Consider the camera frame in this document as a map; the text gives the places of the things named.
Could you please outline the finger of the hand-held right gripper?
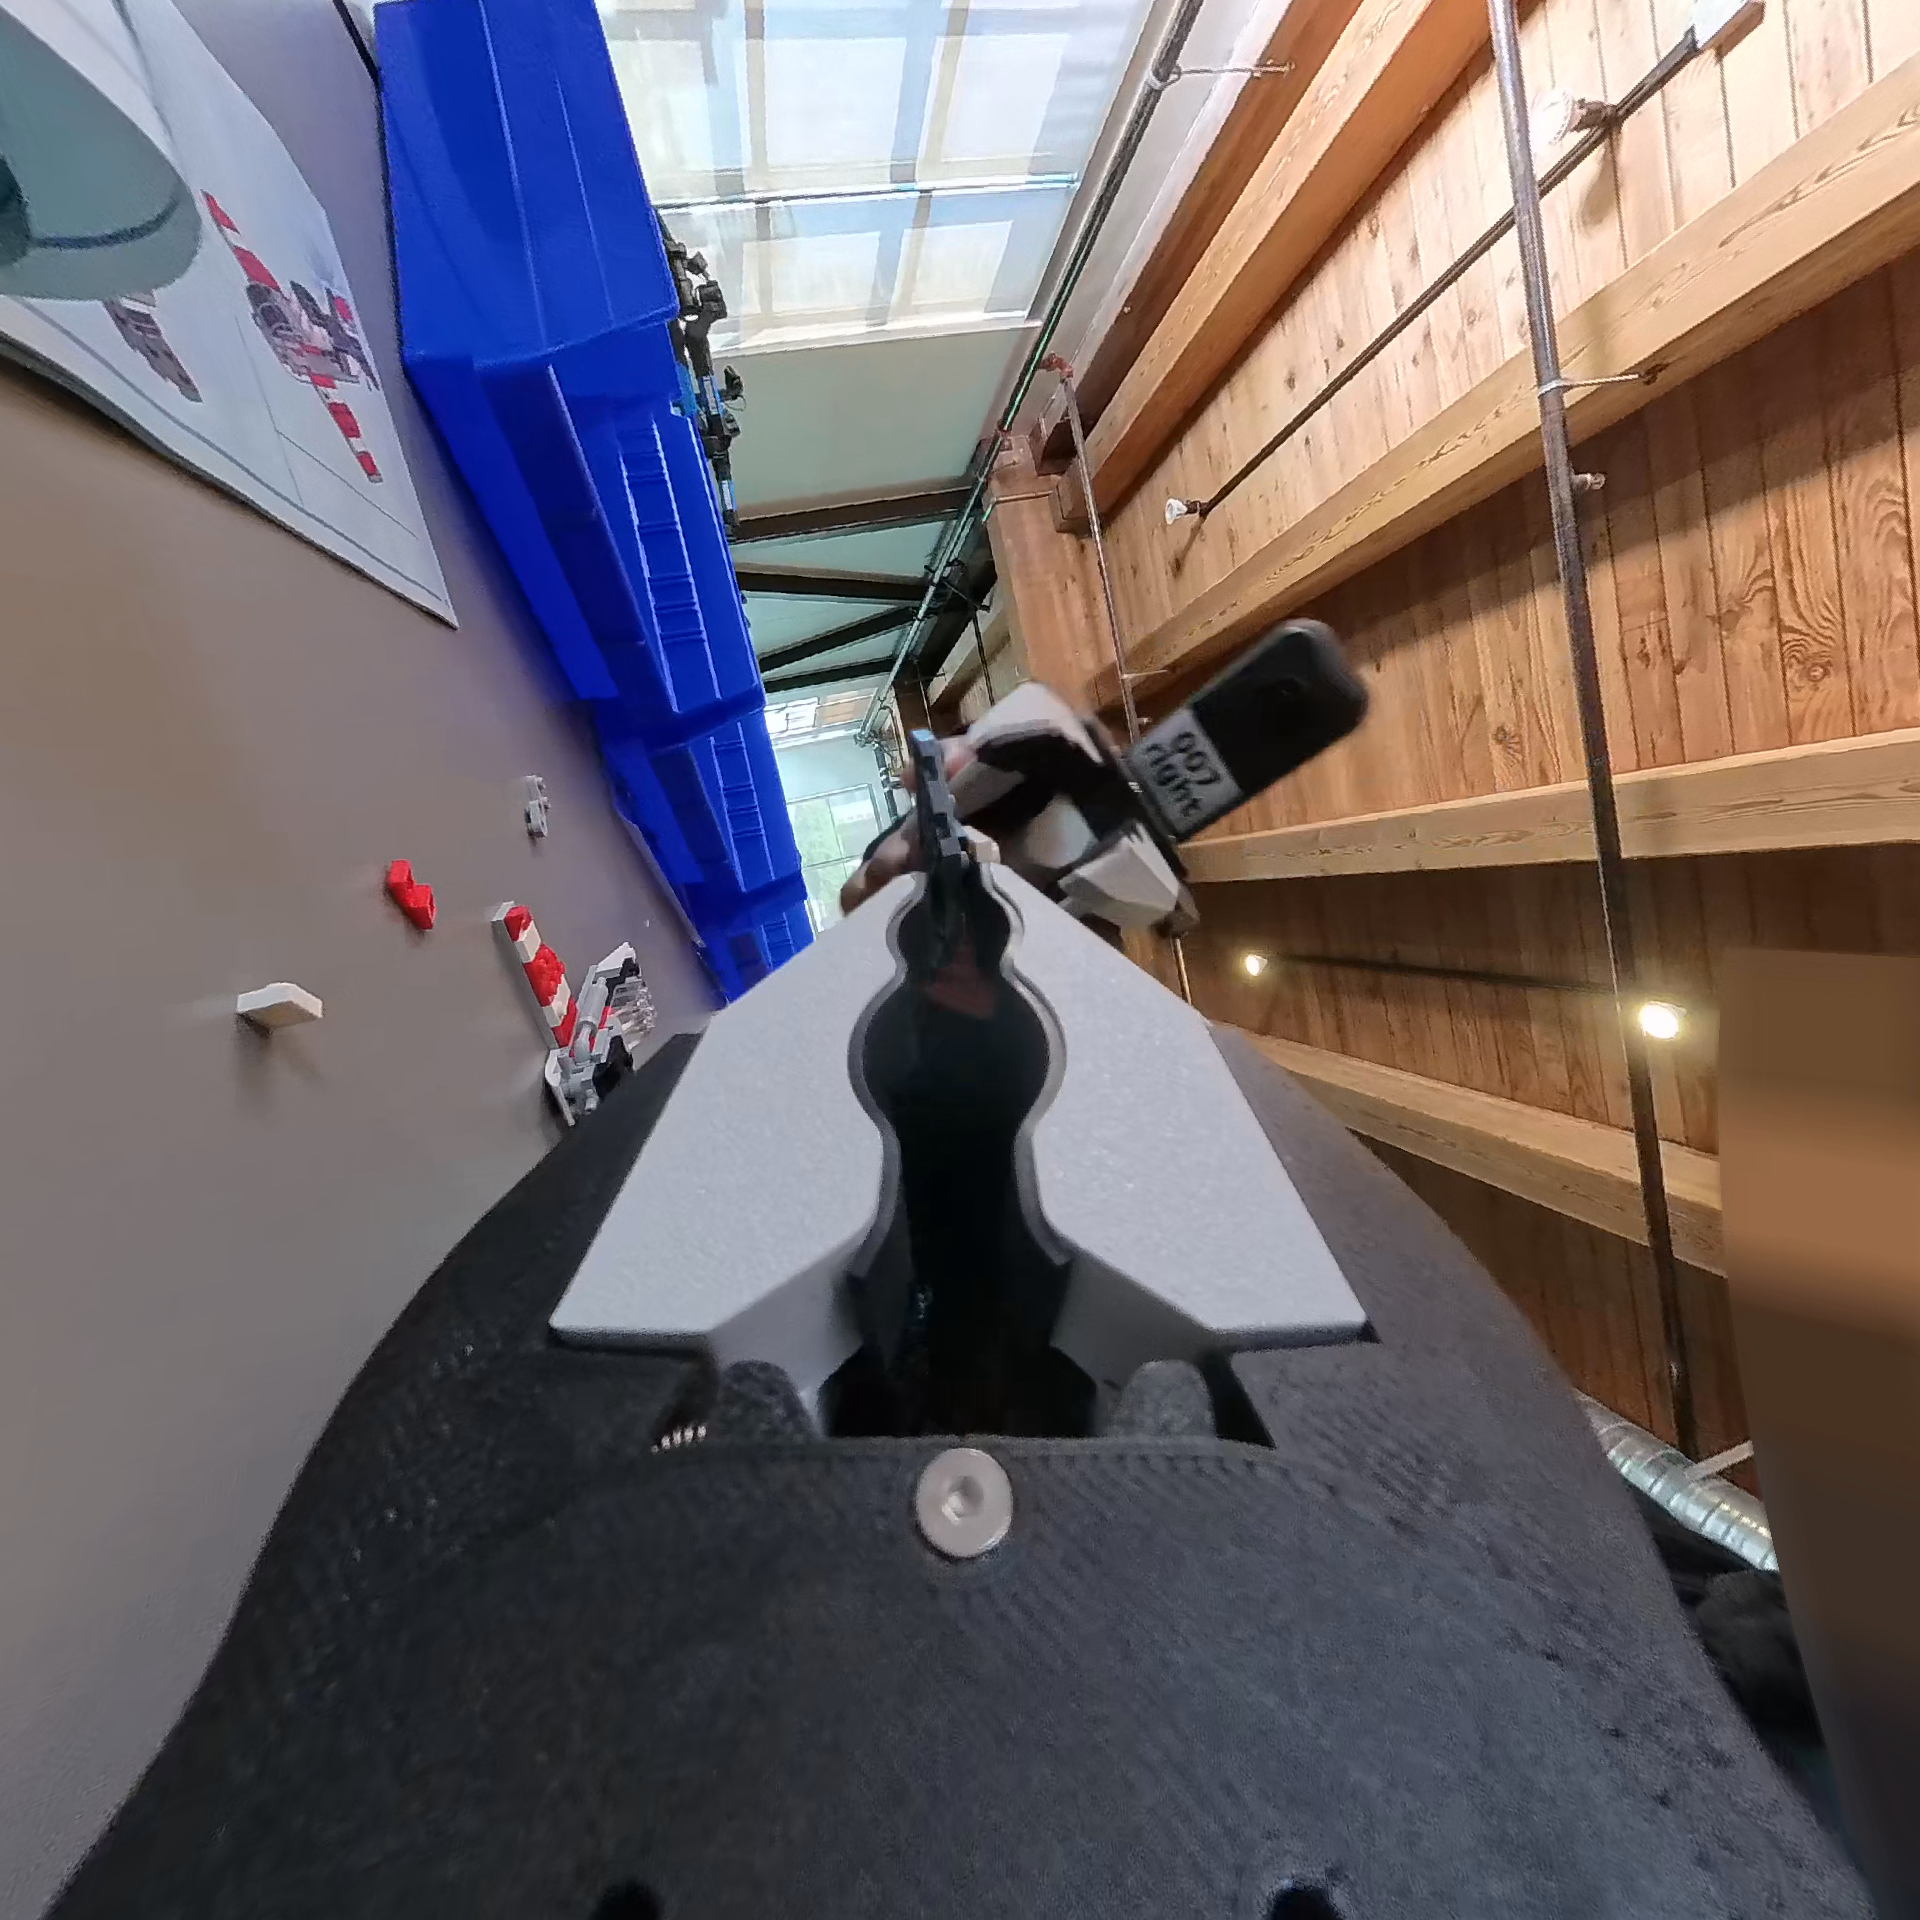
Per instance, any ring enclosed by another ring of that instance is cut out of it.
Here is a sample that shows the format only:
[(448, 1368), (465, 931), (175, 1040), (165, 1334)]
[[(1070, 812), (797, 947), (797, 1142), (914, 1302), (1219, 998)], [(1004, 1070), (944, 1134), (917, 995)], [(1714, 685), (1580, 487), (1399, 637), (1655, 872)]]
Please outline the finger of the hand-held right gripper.
[(1120, 828), (1050, 882), (1050, 897), (1101, 937), (1182, 940), (1199, 925), (1186, 870), (1148, 828)]
[(1125, 771), (1113, 731), (1041, 681), (1015, 685), (963, 736), (953, 773), (961, 817), (1039, 817), (1069, 803), (1085, 817), (1125, 816)]

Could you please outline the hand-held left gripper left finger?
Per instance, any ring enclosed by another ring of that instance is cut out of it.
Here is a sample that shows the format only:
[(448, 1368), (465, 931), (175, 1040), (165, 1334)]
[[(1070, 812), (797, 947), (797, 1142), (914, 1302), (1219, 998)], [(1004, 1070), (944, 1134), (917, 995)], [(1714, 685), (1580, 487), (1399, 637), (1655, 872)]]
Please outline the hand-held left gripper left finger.
[(892, 1201), (861, 1054), (924, 891), (886, 883), (708, 1021), (553, 1308), (561, 1344), (768, 1363), (818, 1410), (858, 1347), (850, 1272)]

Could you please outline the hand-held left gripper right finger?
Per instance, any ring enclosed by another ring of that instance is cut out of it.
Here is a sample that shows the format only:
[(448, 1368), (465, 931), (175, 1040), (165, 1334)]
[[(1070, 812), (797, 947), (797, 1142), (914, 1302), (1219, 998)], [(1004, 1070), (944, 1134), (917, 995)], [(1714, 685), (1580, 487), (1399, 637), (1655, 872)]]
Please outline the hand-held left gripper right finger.
[(1067, 1264), (1052, 1344), (1120, 1389), (1155, 1361), (1359, 1339), (1368, 1314), (1211, 1021), (1021, 876), (981, 880), (1042, 1031), (1017, 1163)]

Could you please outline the grey work desk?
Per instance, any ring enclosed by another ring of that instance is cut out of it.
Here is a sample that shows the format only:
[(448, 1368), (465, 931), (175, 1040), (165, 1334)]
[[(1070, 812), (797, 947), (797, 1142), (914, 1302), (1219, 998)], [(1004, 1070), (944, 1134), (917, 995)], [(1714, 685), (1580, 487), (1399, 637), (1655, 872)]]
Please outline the grey work desk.
[[(559, 1138), (492, 910), (571, 973), (632, 944), (666, 1034), (715, 1003), (406, 380), (359, 36), (180, 10), (325, 205), (458, 625), (5, 366), (5, 1915), (111, 1821), (347, 1387)], [(272, 981), (325, 1018), (238, 1020)]]

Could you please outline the person's right hand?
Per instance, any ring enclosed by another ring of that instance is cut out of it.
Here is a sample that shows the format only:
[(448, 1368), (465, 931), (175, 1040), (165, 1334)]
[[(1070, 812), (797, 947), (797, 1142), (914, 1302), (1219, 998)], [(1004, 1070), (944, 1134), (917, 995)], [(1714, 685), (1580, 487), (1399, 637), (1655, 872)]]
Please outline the person's right hand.
[(875, 899), (892, 882), (927, 873), (930, 867), (932, 828), (927, 823), (924, 755), (910, 759), (904, 769), (904, 785), (910, 801), (909, 812), (895, 828), (872, 842), (839, 889), (837, 903), (842, 918), (853, 918), (861, 906)]

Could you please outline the red white toy plane model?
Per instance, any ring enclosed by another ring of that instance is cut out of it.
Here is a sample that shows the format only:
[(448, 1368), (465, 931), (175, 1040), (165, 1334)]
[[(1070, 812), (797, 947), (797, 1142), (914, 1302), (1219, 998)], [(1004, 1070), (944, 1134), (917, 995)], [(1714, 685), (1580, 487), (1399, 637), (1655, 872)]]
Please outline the red white toy plane model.
[(596, 1114), (639, 1065), (659, 1005), (634, 944), (621, 941), (577, 985), (523, 902), (492, 910), (492, 931), (547, 1041), (541, 1077), (564, 1128)]

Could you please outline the person's black jacket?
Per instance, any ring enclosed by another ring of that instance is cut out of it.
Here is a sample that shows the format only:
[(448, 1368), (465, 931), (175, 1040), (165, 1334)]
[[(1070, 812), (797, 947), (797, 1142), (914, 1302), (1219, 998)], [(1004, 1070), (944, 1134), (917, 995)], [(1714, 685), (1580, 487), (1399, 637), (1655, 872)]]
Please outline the person's black jacket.
[(1780, 1576), (1648, 1495), (1633, 1498), (1695, 1636), (1742, 1715), (1809, 1800), (1831, 1795), (1833, 1759)]

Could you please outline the toy building instruction booklet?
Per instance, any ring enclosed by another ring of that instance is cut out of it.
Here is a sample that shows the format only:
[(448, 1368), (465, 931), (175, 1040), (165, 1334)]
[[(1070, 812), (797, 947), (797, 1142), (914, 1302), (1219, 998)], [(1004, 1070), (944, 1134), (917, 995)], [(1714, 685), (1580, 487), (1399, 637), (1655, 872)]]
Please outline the toy building instruction booklet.
[(448, 625), (371, 313), (271, 119), (179, 3), (123, 3), (202, 221), (153, 293), (2, 293), (5, 356)]

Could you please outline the grey-green rounded object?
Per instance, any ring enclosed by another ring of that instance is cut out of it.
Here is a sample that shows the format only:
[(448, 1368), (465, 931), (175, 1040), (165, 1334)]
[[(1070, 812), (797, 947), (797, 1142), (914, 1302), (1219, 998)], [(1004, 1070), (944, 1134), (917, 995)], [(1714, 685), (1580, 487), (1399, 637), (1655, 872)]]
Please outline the grey-green rounded object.
[(108, 302), (185, 275), (202, 220), (131, 11), (2, 5), (2, 292)]

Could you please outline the silver ventilation duct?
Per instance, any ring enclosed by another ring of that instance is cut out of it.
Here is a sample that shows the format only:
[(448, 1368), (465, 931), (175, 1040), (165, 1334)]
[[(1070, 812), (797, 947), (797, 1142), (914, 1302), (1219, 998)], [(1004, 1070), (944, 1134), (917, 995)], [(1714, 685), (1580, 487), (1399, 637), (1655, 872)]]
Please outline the silver ventilation duct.
[(1742, 1560), (1756, 1572), (1779, 1573), (1764, 1500), (1723, 1472), (1693, 1460), (1629, 1416), (1576, 1394), (1597, 1446), (1615, 1472), (1693, 1535)]

